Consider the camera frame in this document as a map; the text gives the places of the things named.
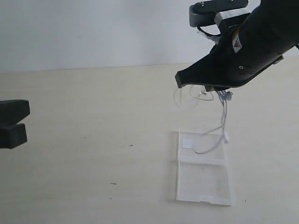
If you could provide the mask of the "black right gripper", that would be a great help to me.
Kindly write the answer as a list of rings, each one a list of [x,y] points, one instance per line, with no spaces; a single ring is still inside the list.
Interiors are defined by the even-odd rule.
[[[178,88],[203,85],[207,92],[242,86],[280,60],[299,42],[299,2],[263,0],[214,51],[175,75]]]

